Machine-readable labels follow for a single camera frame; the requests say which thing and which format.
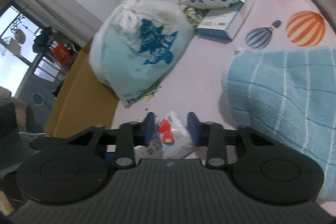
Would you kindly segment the small strawberry packet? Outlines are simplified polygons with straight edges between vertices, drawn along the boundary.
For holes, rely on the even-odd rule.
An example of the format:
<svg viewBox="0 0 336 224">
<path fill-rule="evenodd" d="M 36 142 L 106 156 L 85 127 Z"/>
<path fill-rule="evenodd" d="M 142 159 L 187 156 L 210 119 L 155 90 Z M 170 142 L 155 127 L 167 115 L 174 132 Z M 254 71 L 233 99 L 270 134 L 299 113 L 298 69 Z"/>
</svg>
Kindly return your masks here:
<svg viewBox="0 0 336 224">
<path fill-rule="evenodd" d="M 205 149 L 196 148 L 191 135 L 176 112 L 170 111 L 157 122 L 150 144 L 134 148 L 136 163 L 144 159 L 205 159 Z"/>
</svg>

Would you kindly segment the light blue checked towel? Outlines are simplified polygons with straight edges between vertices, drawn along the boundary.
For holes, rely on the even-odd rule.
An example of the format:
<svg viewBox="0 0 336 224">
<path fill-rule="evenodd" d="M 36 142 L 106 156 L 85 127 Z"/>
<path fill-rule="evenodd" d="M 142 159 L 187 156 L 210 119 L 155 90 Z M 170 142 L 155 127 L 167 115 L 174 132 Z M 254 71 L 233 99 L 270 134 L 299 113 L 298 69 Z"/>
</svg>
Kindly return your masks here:
<svg viewBox="0 0 336 224">
<path fill-rule="evenodd" d="M 223 71 L 224 107 L 246 126 L 311 157 L 335 200 L 335 49 L 241 49 Z"/>
</svg>

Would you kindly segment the green white cloth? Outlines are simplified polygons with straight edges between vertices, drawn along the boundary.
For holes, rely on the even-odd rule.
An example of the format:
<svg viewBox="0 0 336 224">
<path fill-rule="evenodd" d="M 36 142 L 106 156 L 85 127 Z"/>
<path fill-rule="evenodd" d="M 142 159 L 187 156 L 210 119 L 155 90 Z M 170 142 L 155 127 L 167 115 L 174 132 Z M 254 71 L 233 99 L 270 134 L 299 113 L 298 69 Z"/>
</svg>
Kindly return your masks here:
<svg viewBox="0 0 336 224">
<path fill-rule="evenodd" d="M 200 24 L 209 10 L 197 9 L 188 5 L 180 5 L 180 10 L 185 14 L 187 21 L 195 28 Z"/>
</svg>

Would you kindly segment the brown cardboard box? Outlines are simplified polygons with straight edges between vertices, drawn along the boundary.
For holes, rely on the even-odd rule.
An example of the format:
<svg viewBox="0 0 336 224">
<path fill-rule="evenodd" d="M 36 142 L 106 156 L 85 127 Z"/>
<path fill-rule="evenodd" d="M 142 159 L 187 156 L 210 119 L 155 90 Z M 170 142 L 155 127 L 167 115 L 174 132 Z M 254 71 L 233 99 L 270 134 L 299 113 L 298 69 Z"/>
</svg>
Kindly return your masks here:
<svg viewBox="0 0 336 224">
<path fill-rule="evenodd" d="M 112 125 L 119 99 L 93 73 L 88 63 L 91 43 L 79 52 L 56 97 L 45 126 L 50 136 L 68 138 L 91 126 Z"/>
</svg>

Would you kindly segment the white blue plastic bag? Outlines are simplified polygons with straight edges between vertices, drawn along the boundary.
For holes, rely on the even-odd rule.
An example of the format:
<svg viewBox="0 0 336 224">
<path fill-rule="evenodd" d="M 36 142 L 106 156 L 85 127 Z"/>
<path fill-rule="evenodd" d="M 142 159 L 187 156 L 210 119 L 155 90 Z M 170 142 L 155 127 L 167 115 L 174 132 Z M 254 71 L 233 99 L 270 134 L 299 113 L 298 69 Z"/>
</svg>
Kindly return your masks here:
<svg viewBox="0 0 336 224">
<path fill-rule="evenodd" d="M 128 107 L 174 67 L 194 31 L 172 3 L 121 0 L 96 32 L 88 63 Z"/>
</svg>

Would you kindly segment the white blue flat box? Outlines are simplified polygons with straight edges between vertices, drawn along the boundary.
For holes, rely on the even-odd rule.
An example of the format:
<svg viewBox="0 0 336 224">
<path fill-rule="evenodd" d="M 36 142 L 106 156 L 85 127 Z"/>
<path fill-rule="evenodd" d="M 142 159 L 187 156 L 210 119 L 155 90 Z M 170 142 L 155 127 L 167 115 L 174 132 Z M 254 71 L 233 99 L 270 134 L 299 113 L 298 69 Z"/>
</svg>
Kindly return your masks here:
<svg viewBox="0 0 336 224">
<path fill-rule="evenodd" d="M 197 30 L 203 36 L 233 40 L 255 3 L 256 0 L 246 0 L 228 8 L 210 10 L 198 24 Z"/>
</svg>

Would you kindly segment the white curtain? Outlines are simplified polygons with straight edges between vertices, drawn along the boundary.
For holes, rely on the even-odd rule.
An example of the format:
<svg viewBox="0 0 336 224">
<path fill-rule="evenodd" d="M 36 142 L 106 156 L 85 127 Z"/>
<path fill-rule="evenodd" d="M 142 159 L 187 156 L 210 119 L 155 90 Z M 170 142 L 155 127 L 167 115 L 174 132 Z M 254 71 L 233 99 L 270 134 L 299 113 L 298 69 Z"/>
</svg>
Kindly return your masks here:
<svg viewBox="0 0 336 224">
<path fill-rule="evenodd" d="M 49 24 L 80 46 L 99 29 L 102 21 L 75 0 L 22 0 Z"/>
</svg>

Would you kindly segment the window with frame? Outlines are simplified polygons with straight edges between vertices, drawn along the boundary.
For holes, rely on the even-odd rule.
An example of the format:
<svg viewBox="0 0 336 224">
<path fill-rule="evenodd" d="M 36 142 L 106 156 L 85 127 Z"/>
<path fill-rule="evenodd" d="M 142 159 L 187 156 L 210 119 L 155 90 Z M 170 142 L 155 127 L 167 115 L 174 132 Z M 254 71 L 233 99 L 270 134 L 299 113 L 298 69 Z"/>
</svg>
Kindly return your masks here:
<svg viewBox="0 0 336 224">
<path fill-rule="evenodd" d="M 65 79 L 67 68 L 50 51 L 33 51 L 34 40 L 47 25 L 14 1 L 1 9 L 1 86 L 18 97 L 30 75 L 53 83 Z"/>
</svg>

